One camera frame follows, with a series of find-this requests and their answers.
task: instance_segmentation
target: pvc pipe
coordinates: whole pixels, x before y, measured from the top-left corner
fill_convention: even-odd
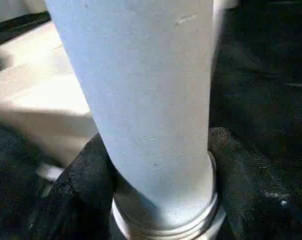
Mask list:
[[[124,178],[120,211],[154,230],[194,221],[215,196],[207,157],[212,1],[46,3]]]

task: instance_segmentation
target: scratch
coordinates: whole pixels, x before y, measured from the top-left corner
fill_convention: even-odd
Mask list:
[[[193,14],[193,15],[190,15],[190,16],[182,16],[182,17],[180,17],[179,19],[176,20],[175,24],[180,25],[180,24],[185,23],[186,21],[193,20],[195,18],[197,18],[197,14]]]

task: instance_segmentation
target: silver fitting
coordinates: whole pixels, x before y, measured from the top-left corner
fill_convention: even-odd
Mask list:
[[[216,170],[215,159],[209,152],[213,171]],[[219,205],[218,195],[214,193],[209,205],[194,220],[183,226],[171,229],[155,229],[141,226],[128,216],[117,204],[112,202],[112,213],[118,228],[128,240],[214,240],[225,218],[224,208]]]

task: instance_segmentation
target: white pipe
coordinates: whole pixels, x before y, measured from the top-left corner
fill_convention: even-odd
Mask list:
[[[46,3],[110,158],[129,183],[115,196],[120,210],[155,230],[201,216],[215,192],[207,158],[212,1]]]

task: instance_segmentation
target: metal ring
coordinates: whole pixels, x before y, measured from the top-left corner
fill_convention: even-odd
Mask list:
[[[193,240],[201,236],[210,226],[218,203],[217,193],[214,194],[211,204],[192,222],[172,230],[145,229],[132,223],[118,209],[113,199],[112,213],[114,219],[128,240]]]

